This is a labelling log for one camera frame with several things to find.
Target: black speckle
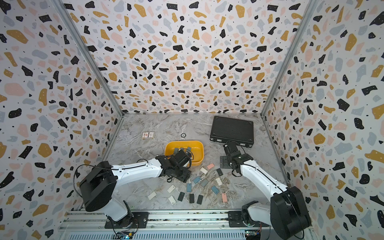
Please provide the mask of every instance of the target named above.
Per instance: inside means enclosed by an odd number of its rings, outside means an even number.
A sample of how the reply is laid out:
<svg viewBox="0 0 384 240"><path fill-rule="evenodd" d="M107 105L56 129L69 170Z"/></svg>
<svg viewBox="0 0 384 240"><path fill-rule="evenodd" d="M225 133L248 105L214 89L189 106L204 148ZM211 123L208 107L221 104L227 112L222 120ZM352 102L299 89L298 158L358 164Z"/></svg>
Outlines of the black speckle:
<svg viewBox="0 0 384 240"><path fill-rule="evenodd" d="M289 10L298 10L298 9L299 9L299 6L300 6L299 3L298 3L298 4L295 4L295 5L292 5L292 6L289 7Z"/></svg>
<svg viewBox="0 0 384 240"><path fill-rule="evenodd" d="M31 76L31 77L33 76L33 72L31 70L29 70L27 67L22 66L22 70L24 71L24 74L26 76Z"/></svg>
<svg viewBox="0 0 384 240"><path fill-rule="evenodd" d="M362 125L362 120L360 118L355 118L355 127L358 129L364 129L364 126Z"/></svg>
<svg viewBox="0 0 384 240"><path fill-rule="evenodd" d="M360 184L368 184L369 183L369 175L368 174L362 174L359 183Z"/></svg>
<svg viewBox="0 0 384 240"><path fill-rule="evenodd" d="M167 8L177 10L177 4L167 3Z"/></svg>
<svg viewBox="0 0 384 240"><path fill-rule="evenodd" d="M86 8L95 8L95 3L93 1L90 1L89 3L85 4Z"/></svg>
<svg viewBox="0 0 384 240"><path fill-rule="evenodd" d="M343 111L347 111L347 109L349 108L349 104L342 99L339 99L337 101L337 104L339 105L339 109Z"/></svg>
<svg viewBox="0 0 384 240"><path fill-rule="evenodd" d="M278 8L278 6L276 6L276 5L268 5L268 7L267 7L267 9L269 11L274 11L274 12L277 12L277 8Z"/></svg>
<svg viewBox="0 0 384 240"><path fill-rule="evenodd" d="M198 8L199 7L199 2L194 2L189 5L189 8Z"/></svg>

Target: gray speckle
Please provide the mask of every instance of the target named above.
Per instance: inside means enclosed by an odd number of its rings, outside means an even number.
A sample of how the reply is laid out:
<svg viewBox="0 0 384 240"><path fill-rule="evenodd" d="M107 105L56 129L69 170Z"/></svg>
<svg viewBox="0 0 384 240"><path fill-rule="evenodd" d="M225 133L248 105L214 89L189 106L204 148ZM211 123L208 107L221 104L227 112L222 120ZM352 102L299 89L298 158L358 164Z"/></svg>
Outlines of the gray speckle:
<svg viewBox="0 0 384 240"><path fill-rule="evenodd" d="M94 18L94 17L91 17L91 21L93 21L93 23L95 23L95 24L97 24L97 23L99 23L100 21L99 20L97 20L96 18Z"/></svg>
<svg viewBox="0 0 384 240"><path fill-rule="evenodd" d="M38 58L41 58L41 59L46 59L48 57L48 55L40 50L33 50L32 52L32 56L34 57L38 57Z"/></svg>
<svg viewBox="0 0 384 240"><path fill-rule="evenodd" d="M155 30L153 30L149 24L144 24L143 28L145 28L149 33L155 33Z"/></svg>
<svg viewBox="0 0 384 240"><path fill-rule="evenodd" d="M37 207L37 201L32 201L29 203L29 209L34 209L35 207Z"/></svg>
<svg viewBox="0 0 384 240"><path fill-rule="evenodd" d="M192 44L191 44L191 42L190 42L189 39L188 39L188 41L187 41L185 47L186 47L186 48L189 48L191 45L192 45Z"/></svg>
<svg viewBox="0 0 384 240"><path fill-rule="evenodd" d="M113 10L115 10L115 12L117 13L121 13L124 11L124 2L123 0L120 0L119 3L113 8Z"/></svg>
<svg viewBox="0 0 384 240"><path fill-rule="evenodd" d="M332 34L332 35L337 35L340 33L340 31L345 27L344 24L340 25L340 26L336 26L334 28L331 28L329 30L329 33Z"/></svg>
<svg viewBox="0 0 384 240"><path fill-rule="evenodd" d="M343 68L343 60L341 58L336 58L335 70L340 72Z"/></svg>
<svg viewBox="0 0 384 240"><path fill-rule="evenodd" d="M11 139L8 139L7 142L16 142L17 137L16 136L10 136Z"/></svg>
<svg viewBox="0 0 384 240"><path fill-rule="evenodd" d="M5 193L22 192L22 191L24 191L24 188L25 188L25 183L18 183L13 188L6 190Z"/></svg>
<svg viewBox="0 0 384 240"><path fill-rule="evenodd" d="M60 203L59 205L55 206L55 208L53 209L52 211L52 215L54 215L55 213L57 213L58 211L60 211L64 206L64 203Z"/></svg>
<svg viewBox="0 0 384 240"><path fill-rule="evenodd" d="M31 89L31 91L35 91L35 86L33 84L32 81L28 81L28 83L26 84L26 86Z"/></svg>
<svg viewBox="0 0 384 240"><path fill-rule="evenodd" d="M356 187L356 190L359 191L361 194L365 194L365 190L363 187Z"/></svg>
<svg viewBox="0 0 384 240"><path fill-rule="evenodd" d="M40 2L40 8L41 8L41 9L47 9L47 8L48 8L48 3L47 3L47 1L42 1L42 2Z"/></svg>
<svg viewBox="0 0 384 240"><path fill-rule="evenodd" d="M141 31L141 28L138 25L132 23L132 26L136 29L136 31Z"/></svg>
<svg viewBox="0 0 384 240"><path fill-rule="evenodd" d="M342 96L343 94L344 94L344 90L343 90L343 89L340 89L340 88L339 88L339 89L336 89L336 90L335 90L335 95L336 95L336 96L339 97L339 96Z"/></svg>
<svg viewBox="0 0 384 240"><path fill-rule="evenodd" d="M232 31L233 30L233 27L231 25L227 24L226 26L227 26L227 30L228 31Z"/></svg>
<svg viewBox="0 0 384 240"><path fill-rule="evenodd" d="M50 42L50 43L54 43L54 44L60 46L59 42L56 41L56 39L55 39L54 36L51 36L51 35L49 35L49 34L46 34L45 36L47 37L48 42Z"/></svg>
<svg viewBox="0 0 384 240"><path fill-rule="evenodd" d="M332 148L325 152L325 155L332 156Z"/></svg>
<svg viewBox="0 0 384 240"><path fill-rule="evenodd" d="M243 25L237 25L236 28L240 34L245 34L245 28Z"/></svg>
<svg viewBox="0 0 384 240"><path fill-rule="evenodd" d="M104 44L103 44L100 40L98 40L98 44L97 44L97 46L98 46L99 48L102 48L102 47L104 47Z"/></svg>
<svg viewBox="0 0 384 240"><path fill-rule="evenodd" d="M34 105L35 102L36 102L35 100L30 99L30 98L26 98L26 99L23 100L23 104Z"/></svg>
<svg viewBox="0 0 384 240"><path fill-rule="evenodd" d="M339 217L343 217L343 216L344 216L344 213L343 213L340 209L337 209L337 210L336 210L336 214L337 214L337 216L339 216Z"/></svg>
<svg viewBox="0 0 384 240"><path fill-rule="evenodd" d="M203 71L205 67L205 61L200 61L200 63L198 64L198 67L199 67L199 71Z"/></svg>
<svg viewBox="0 0 384 240"><path fill-rule="evenodd" d="M61 81L61 83L67 84L67 85L70 85L72 83L72 80L68 75L61 75L60 81Z"/></svg>
<svg viewBox="0 0 384 240"><path fill-rule="evenodd" d="M45 116L40 116L40 127L44 128L45 130L49 131L53 127L53 124L45 117Z"/></svg>
<svg viewBox="0 0 384 240"><path fill-rule="evenodd" d="M319 190L319 192L321 193L327 193L327 189L325 189L322 185L320 185L320 183L316 183L316 187L317 187L317 190Z"/></svg>
<svg viewBox="0 0 384 240"><path fill-rule="evenodd" d="M164 26L166 26L169 30L172 30L172 28L170 27L170 21L168 21L168 19L164 18L163 23Z"/></svg>
<svg viewBox="0 0 384 240"><path fill-rule="evenodd" d="M59 134L57 132L52 132L51 135L54 136L55 138L59 137Z"/></svg>
<svg viewBox="0 0 384 240"><path fill-rule="evenodd" d="M217 7L215 8L215 12L217 12L217 13L222 13L222 12L224 12L224 11L225 11L225 7L226 7L226 5L227 5L227 1L224 1L222 4L220 4L219 6L217 6Z"/></svg>
<svg viewBox="0 0 384 240"><path fill-rule="evenodd" d="M375 145L376 139L377 139L376 134L374 134L373 132L369 132L369 137L367 139L367 142L369 143L369 145L371 146Z"/></svg>
<svg viewBox="0 0 384 240"><path fill-rule="evenodd" d="M351 113L354 115L361 116L364 111L364 107L357 108L357 109L352 109Z"/></svg>
<svg viewBox="0 0 384 240"><path fill-rule="evenodd" d="M367 68L366 68L366 65L361 65L361 67L359 67L357 70L356 70L356 73L357 73L357 79L356 79L356 82L359 82L361 80L361 77L366 75L367 74Z"/></svg>
<svg viewBox="0 0 384 240"><path fill-rule="evenodd" d="M20 61L22 61L22 62L24 62L24 63L26 63L28 65L31 65L33 63L33 60L30 59L30 58L27 58L27 57L25 57L25 58L19 57L19 59L20 59Z"/></svg>
<svg viewBox="0 0 384 240"><path fill-rule="evenodd" d="M319 102L320 100L322 100L324 98L324 96L325 96L324 89L318 88L316 90L316 100Z"/></svg>
<svg viewBox="0 0 384 240"><path fill-rule="evenodd" d="M53 219L49 220L44 226L43 228L47 228L49 226L51 226L53 224Z"/></svg>
<svg viewBox="0 0 384 240"><path fill-rule="evenodd" d="M120 69L121 71L127 71L127 63L125 61L120 62Z"/></svg>
<svg viewBox="0 0 384 240"><path fill-rule="evenodd" d="M153 56L155 56L159 60L163 60L163 54L157 50L153 52Z"/></svg>
<svg viewBox="0 0 384 240"><path fill-rule="evenodd" d="M23 229L20 229L19 231L17 231L17 240L25 240L26 235L27 235L27 232L24 231Z"/></svg>
<svg viewBox="0 0 384 240"><path fill-rule="evenodd" d="M335 147L335 150L336 150L337 154L339 154L339 155L343 154L343 153L346 153L346 152L349 152L352 149L353 149L352 144L350 144L350 143L343 143L343 142L339 143L339 145L337 145Z"/></svg>
<svg viewBox="0 0 384 240"><path fill-rule="evenodd" d="M235 56L237 57L237 59L239 60L243 60L244 59L244 56L245 56L245 53L243 53L242 51L237 51L237 53L235 54Z"/></svg>
<svg viewBox="0 0 384 240"><path fill-rule="evenodd" d="M319 214L319 217L317 218L317 223L319 224L319 228L322 229L324 226L324 219L320 214Z"/></svg>
<svg viewBox="0 0 384 240"><path fill-rule="evenodd" d="M260 28L261 31L264 31L264 25L265 25L265 23L261 19L257 23L257 26Z"/></svg>
<svg viewBox="0 0 384 240"><path fill-rule="evenodd" d="M367 213L365 214L365 216L362 219L360 219L362 221L362 223L364 223L364 225L367 228L372 226L371 213L372 213L372 211L368 210Z"/></svg>
<svg viewBox="0 0 384 240"><path fill-rule="evenodd" d="M358 32L358 35L363 35L368 29L368 25L365 25L365 26L361 26L359 28L359 32Z"/></svg>
<svg viewBox="0 0 384 240"><path fill-rule="evenodd" d="M372 98L373 101L375 102L378 102L381 100L381 97L379 95L375 95L373 98Z"/></svg>
<svg viewBox="0 0 384 240"><path fill-rule="evenodd" d="M3 22L8 24L9 26L15 25L15 22L10 17L8 17L7 15L4 15Z"/></svg>
<svg viewBox="0 0 384 240"><path fill-rule="evenodd" d="M328 61L332 61L332 59L333 59L333 53L332 53L332 50L331 50L328 53Z"/></svg>

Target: metal frame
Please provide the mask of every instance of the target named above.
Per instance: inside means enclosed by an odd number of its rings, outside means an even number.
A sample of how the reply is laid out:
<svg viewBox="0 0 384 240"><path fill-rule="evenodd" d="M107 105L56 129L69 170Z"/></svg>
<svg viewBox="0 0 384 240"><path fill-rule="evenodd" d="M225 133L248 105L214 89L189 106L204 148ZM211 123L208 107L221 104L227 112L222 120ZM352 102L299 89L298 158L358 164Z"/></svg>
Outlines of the metal frame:
<svg viewBox="0 0 384 240"><path fill-rule="evenodd" d="M297 28L297 33L296 33L295 37L293 38L292 44L291 44L291 46L290 46L290 48L289 48L289 50L288 50L288 52L285 55L285 58L283 60L283 65L281 66L281 69L280 69L279 73L277 74L276 80L273 83L273 86L271 88L271 91L268 94L267 100L266 100L264 107L263 107L263 110L261 112L262 116L265 116L266 111L272 102L273 96L275 95L281 81L283 80L283 76L285 75L286 70L288 69L288 66L289 66L289 64L293 58L293 55L295 54L295 51L296 51L296 49L300 43L301 37L303 36L303 34L307 28L308 22L309 22L310 18L312 17L312 14L313 14L318 2L319 2L319 0L310 0L310 2L307 5L307 8L304 11L303 19L301 20L300 25Z"/></svg>
<svg viewBox="0 0 384 240"><path fill-rule="evenodd" d="M81 39L81 35L77 30L75 24L73 23L69 13L65 9L62 0L51 0L51 2L55 10L59 14L60 18L62 19L63 23L65 24L66 29L69 31L71 37L73 38L73 41L76 43L77 47L79 48L80 52L82 53L83 57L88 63L89 67L98 78L99 83L101 84L102 89L106 94L107 98L110 100L112 106L115 108L115 111L118 113L119 117L122 118L123 112L119 104L117 103L115 97L113 96L108 84L105 82L104 76L101 74L99 68L96 65L96 62L93 60L91 54L89 53L87 46Z"/></svg>

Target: enclosure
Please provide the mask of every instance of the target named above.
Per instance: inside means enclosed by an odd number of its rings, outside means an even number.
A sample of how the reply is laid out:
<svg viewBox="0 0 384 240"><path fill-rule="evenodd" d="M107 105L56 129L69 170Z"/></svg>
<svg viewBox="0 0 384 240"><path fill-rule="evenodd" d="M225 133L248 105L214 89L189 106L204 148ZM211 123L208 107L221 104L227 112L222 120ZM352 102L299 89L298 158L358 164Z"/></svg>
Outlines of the enclosure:
<svg viewBox="0 0 384 240"><path fill-rule="evenodd" d="M253 122L255 143L244 151L301 190L318 239L384 239L383 1L0 7L1 239L57 239L67 212L83 203L73 188L91 168L75 172L80 164L149 160L172 141L203 143L187 181L202 204L187 194L171 204L186 183L158 177L118 189L132 210L268 203L229 169L216 182L225 152L210 141L214 116ZM154 139L143 140L150 131ZM197 176L208 185L193 183Z"/></svg>

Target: black mounting plate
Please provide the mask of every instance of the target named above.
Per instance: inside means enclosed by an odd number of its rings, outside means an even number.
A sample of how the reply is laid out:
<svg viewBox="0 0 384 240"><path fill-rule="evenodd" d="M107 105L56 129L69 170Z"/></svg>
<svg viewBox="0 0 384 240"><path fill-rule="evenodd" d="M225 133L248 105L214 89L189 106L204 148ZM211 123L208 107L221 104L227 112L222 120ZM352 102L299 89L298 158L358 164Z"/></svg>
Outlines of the black mounting plate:
<svg viewBox="0 0 384 240"><path fill-rule="evenodd" d="M229 166L228 157L227 156L220 156L220 168L232 169L232 167Z"/></svg>
<svg viewBox="0 0 384 240"><path fill-rule="evenodd" d="M147 222L148 222L148 212L134 212L133 213L133 225L131 229L135 230L137 228L137 224L139 224L139 228L146 228L147 227ZM121 229L121 228L126 228L130 225L130 223L126 222L115 222L113 219L110 218L110 221L105 222L105 229L111 229L113 224L114 229Z"/></svg>

